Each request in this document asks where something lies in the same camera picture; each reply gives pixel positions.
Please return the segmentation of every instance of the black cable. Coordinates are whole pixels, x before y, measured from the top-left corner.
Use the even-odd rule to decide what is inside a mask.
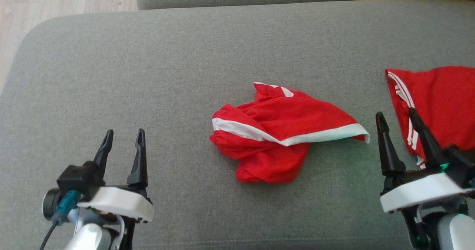
[[[53,225],[51,225],[51,228],[49,228],[48,233],[46,233],[46,236],[43,239],[43,242],[41,243],[41,246],[38,248],[38,250],[44,250],[46,242],[48,241],[49,237],[51,236],[51,233],[53,233],[53,230],[55,230],[57,225],[58,221],[53,221]]]

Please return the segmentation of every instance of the white trim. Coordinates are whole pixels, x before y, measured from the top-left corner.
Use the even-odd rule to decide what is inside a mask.
[[[406,85],[404,82],[395,74],[392,72],[387,72],[387,76],[393,79],[396,82],[396,94],[402,98],[407,103],[407,106],[409,108],[415,108],[414,106],[414,100],[412,100],[411,94],[409,93],[409,90],[407,89]],[[409,119],[409,127],[408,127],[408,132],[407,132],[407,144],[409,146],[412,146],[411,148],[413,150],[416,150],[417,148],[417,139],[419,138],[419,134],[414,130],[412,127],[412,121]]]
[[[266,85],[266,86],[271,86],[273,88],[278,88],[279,86],[276,86],[276,85],[268,85],[268,84],[264,84],[262,82],[254,82],[254,84],[258,84],[258,85]],[[294,94],[292,93],[292,91],[290,91],[289,89],[285,88],[285,87],[280,87],[280,89],[282,89],[282,92],[284,93],[284,95],[287,97],[287,98],[290,98],[290,97],[293,97]]]
[[[421,168],[421,169],[426,168],[426,164],[423,163],[424,161],[425,161],[425,160],[422,159],[422,158],[418,155],[418,156],[417,156],[417,163],[416,163],[416,165],[417,165],[419,168]]]
[[[293,97],[294,96],[292,91],[288,90],[287,88],[285,88],[285,87],[280,87],[280,88],[282,89],[282,91],[283,91],[283,93],[286,97]]]
[[[322,130],[322,131],[317,131],[313,133],[297,135],[297,136],[287,138],[285,140],[278,140],[272,135],[266,133],[265,131],[255,128],[248,124],[243,124],[243,123],[239,123],[239,122],[231,121],[231,120],[224,120],[221,118],[213,118],[212,121],[213,121],[213,129],[215,131],[221,130],[221,131],[225,131],[227,133],[231,133],[233,135],[236,135],[242,138],[257,140],[259,142],[267,140],[269,142],[276,142],[284,146],[296,145],[296,144],[304,143],[304,142],[326,142],[328,140],[339,140],[339,139],[354,137],[358,135],[364,135],[365,142],[366,143],[370,142],[370,135],[363,128],[363,126],[361,126],[358,123],[350,124],[350,125],[346,125],[346,126],[342,126],[342,127],[334,128],[334,129],[328,129],[328,130]]]

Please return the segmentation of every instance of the teal connector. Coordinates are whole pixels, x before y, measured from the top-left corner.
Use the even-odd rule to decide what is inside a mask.
[[[441,164],[440,165],[440,172],[445,173],[445,170],[447,169],[447,167],[448,167],[448,163]]]
[[[66,196],[61,200],[61,203],[56,206],[56,213],[51,218],[51,221],[58,222],[58,226],[63,224],[68,217],[69,212],[76,208],[79,200],[80,197],[77,191],[68,191]]]

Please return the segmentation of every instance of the robotic arm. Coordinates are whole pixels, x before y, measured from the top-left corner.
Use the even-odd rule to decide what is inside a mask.
[[[131,250],[134,228],[153,219],[153,205],[147,196],[148,176],[145,132],[139,130],[132,172],[127,185],[105,186],[107,156],[114,132],[107,131],[93,161],[70,165],[57,179],[42,204],[44,217],[53,222],[42,250],[56,226],[75,224],[73,238],[65,250]]]
[[[380,194],[383,210],[402,213],[415,249],[473,249],[475,221],[468,216],[466,198],[475,197],[475,151],[462,152],[456,145],[442,149],[416,109],[409,109],[409,117],[421,139],[426,169],[406,171],[383,114],[376,114],[381,172],[386,177]]]

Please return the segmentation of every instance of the red cloth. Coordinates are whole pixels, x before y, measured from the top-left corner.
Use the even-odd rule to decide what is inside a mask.
[[[409,120],[410,107],[417,109],[442,147],[475,147],[474,68],[447,66],[416,73],[386,69],[386,77],[407,150],[417,154],[419,167],[425,167],[425,155]]]
[[[353,137],[368,132],[333,104],[285,87],[255,82],[256,99],[213,115],[209,138],[219,151],[239,160],[241,182],[292,182],[304,163],[309,142]]]

